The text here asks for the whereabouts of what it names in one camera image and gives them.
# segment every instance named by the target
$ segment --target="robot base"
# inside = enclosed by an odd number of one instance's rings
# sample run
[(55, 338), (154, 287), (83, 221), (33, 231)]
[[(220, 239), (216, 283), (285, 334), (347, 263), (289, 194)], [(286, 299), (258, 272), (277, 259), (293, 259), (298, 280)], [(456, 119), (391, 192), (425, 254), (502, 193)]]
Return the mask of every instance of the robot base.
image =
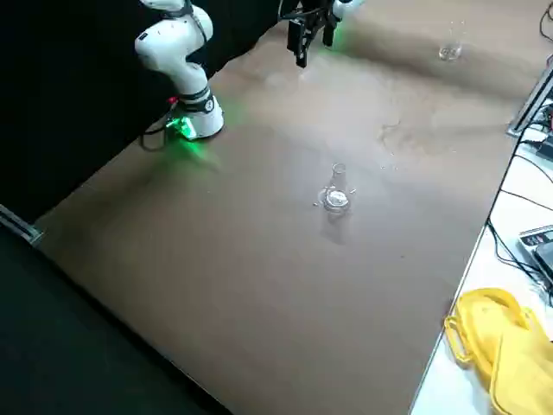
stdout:
[(166, 124), (187, 140), (211, 137), (223, 128), (223, 110), (212, 95), (200, 103), (189, 104), (179, 100), (171, 111)]

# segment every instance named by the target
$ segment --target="yellow bag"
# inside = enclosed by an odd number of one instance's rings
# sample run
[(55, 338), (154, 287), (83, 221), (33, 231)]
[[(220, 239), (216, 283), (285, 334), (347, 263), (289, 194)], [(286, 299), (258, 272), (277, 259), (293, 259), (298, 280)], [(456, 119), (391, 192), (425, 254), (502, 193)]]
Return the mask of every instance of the yellow bag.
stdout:
[[(467, 368), (474, 364), (486, 390), (489, 390), (492, 380), (499, 342), (507, 328), (532, 330), (547, 339), (532, 310), (521, 308), (505, 290), (484, 288), (469, 291), (459, 298), (455, 314), (444, 321), (449, 346), (460, 366)], [(456, 341), (455, 333), (461, 345)]]
[(495, 357), (490, 396), (501, 415), (553, 414), (553, 344), (535, 332), (507, 328)]

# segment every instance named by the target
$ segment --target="white table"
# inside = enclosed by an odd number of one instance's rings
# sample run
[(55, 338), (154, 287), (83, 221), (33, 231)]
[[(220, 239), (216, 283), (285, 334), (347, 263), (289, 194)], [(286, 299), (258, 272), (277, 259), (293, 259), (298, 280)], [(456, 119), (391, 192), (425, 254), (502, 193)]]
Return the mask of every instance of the white table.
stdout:
[[(533, 139), (539, 134), (528, 130), (523, 139)], [(553, 163), (535, 156), (532, 151), (523, 144), (518, 147), (517, 154), (531, 159), (553, 178)], [(553, 208), (553, 184), (536, 167), (520, 158), (513, 159), (501, 188)], [(553, 212), (503, 192), (493, 205), (490, 218), (501, 239), (519, 260), (524, 257), (516, 242), (518, 234), (553, 224)], [(510, 259), (500, 243), (499, 253)], [(521, 305), (531, 307), (547, 335), (553, 339), (553, 308), (548, 306), (546, 297), (524, 272), (497, 259), (493, 236), (487, 227), (482, 229), (474, 247), (455, 300), (465, 291), (484, 287), (507, 290)], [(493, 411), (489, 396), (478, 382), (475, 371), (463, 370), (456, 365), (442, 332), (411, 407), (411, 414), (443, 413), (491, 415)]]

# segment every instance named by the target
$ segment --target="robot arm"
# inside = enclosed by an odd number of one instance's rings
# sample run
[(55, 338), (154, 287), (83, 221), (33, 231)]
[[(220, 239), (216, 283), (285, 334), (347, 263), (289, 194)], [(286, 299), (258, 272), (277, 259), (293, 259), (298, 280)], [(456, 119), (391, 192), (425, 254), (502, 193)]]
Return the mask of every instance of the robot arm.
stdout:
[(141, 0), (160, 10), (164, 19), (150, 26), (135, 40), (142, 63), (166, 74), (178, 92), (168, 125), (189, 140), (211, 137), (223, 128), (223, 112), (211, 93), (206, 72), (187, 57), (213, 36), (213, 23), (190, 0)]
[(321, 0), (319, 8), (302, 13), (280, 16), (289, 20), (288, 49), (294, 52), (296, 64), (307, 66), (307, 52), (311, 42), (320, 29), (324, 28), (322, 42), (331, 47), (334, 41), (334, 30), (344, 16), (356, 10), (365, 0)]
[(344, 16), (356, 10), (365, 0), (334, 0), (332, 13), (341, 21)]

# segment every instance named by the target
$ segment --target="black backdrop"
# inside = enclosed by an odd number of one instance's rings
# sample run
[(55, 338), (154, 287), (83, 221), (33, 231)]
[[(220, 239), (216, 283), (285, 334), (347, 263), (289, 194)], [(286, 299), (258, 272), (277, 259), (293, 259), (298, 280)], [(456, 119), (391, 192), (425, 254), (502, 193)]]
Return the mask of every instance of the black backdrop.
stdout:
[[(32, 222), (158, 119), (173, 88), (134, 53), (135, 37), (160, 19), (138, 0), (9, 3), (0, 25), (0, 203)], [(295, 3), (285, 0), (283, 11)], [(213, 39), (193, 57), (209, 76), (277, 19), (278, 0), (194, 4), (213, 19)]]

